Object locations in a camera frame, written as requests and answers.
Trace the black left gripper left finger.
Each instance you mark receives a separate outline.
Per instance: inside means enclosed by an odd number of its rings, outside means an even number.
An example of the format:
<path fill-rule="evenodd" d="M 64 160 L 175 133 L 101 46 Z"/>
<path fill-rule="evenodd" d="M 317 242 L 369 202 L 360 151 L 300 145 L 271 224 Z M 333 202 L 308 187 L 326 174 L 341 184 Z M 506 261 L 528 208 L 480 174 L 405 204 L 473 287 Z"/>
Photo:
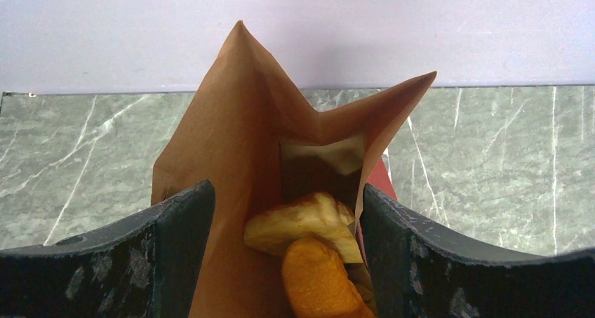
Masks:
<path fill-rule="evenodd" d="M 215 210 L 201 181 L 106 226 L 1 252 L 2 317 L 187 317 Z"/>

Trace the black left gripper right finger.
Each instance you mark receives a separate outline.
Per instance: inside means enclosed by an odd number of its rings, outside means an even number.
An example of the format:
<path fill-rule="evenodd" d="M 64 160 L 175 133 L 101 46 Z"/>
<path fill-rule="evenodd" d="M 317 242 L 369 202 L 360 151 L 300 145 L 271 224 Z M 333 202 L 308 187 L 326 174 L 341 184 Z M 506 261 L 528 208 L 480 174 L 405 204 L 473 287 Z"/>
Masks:
<path fill-rule="evenodd" d="M 380 317 L 593 317 L 594 250 L 537 256 L 472 239 L 366 185 L 360 218 Z"/>

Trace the red brown paper bag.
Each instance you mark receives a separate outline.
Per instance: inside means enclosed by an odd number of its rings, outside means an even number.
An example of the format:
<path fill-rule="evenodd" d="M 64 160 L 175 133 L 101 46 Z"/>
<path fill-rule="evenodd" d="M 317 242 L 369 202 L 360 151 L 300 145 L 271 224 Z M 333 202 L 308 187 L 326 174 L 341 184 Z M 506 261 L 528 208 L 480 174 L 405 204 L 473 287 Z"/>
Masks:
<path fill-rule="evenodd" d="M 215 188 L 190 316 L 290 317 L 280 263 L 244 245 L 245 222 L 318 190 L 360 216 L 369 175 L 435 78 L 318 112 L 238 21 L 153 167 L 153 204 L 201 180 Z"/>

